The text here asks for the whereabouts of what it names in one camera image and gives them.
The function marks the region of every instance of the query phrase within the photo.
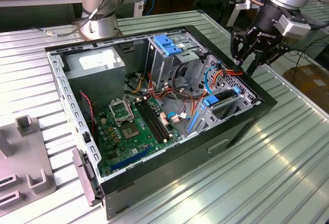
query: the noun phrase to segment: green circuit board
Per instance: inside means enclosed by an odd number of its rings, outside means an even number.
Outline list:
[[[154,112],[154,116],[160,121],[160,106],[154,99],[148,99],[147,104]],[[181,139],[178,131],[171,125],[164,129],[172,136],[167,142],[158,142],[147,122],[136,108],[135,103],[130,103],[134,115],[132,122],[123,122],[117,125],[110,108],[95,114],[98,123],[99,134],[98,150],[102,160],[98,164],[101,176],[110,175],[127,165],[138,161],[140,158],[149,156]],[[115,110],[116,117],[122,117],[127,111],[119,107]]]

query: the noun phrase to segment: open computer tower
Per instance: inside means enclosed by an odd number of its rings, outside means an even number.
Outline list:
[[[276,104],[193,26],[46,52],[86,198],[108,219],[239,142]]]

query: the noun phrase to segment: aluminum profile table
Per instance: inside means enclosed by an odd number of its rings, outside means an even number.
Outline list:
[[[230,55],[229,33],[197,11],[119,20],[124,34],[194,25]],[[72,26],[51,28],[69,32]],[[32,30],[0,34],[0,125],[37,117],[57,190],[0,223],[107,223],[89,207],[72,162],[76,147],[59,102],[44,47],[81,41]],[[242,139],[216,158],[114,217],[112,223],[325,223],[329,217],[328,115],[260,67],[254,80],[277,101]]]
[[[307,18],[310,23],[316,25],[322,25],[329,21],[329,4],[326,4],[319,0],[309,0],[308,3],[301,9],[303,15]],[[312,41],[322,38],[329,34],[329,27],[310,31],[302,40],[297,41],[294,44],[294,48],[303,48],[309,45]],[[324,38],[324,41],[329,43],[329,36]],[[323,50],[323,47],[311,47],[307,51],[311,57],[315,57]]]

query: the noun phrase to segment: motherboard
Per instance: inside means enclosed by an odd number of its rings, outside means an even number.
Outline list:
[[[127,99],[115,101],[95,114],[95,119],[102,177],[181,139],[179,132],[166,123],[168,120],[154,98],[132,103]]]

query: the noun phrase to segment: yellow wire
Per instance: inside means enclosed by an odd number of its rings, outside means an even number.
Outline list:
[[[140,87],[142,86],[142,81],[143,81],[143,78],[140,78],[140,79],[139,79],[139,84],[138,84],[137,88],[136,88],[135,90],[133,90],[132,93],[137,93],[137,92],[139,92],[139,89],[140,89]]]

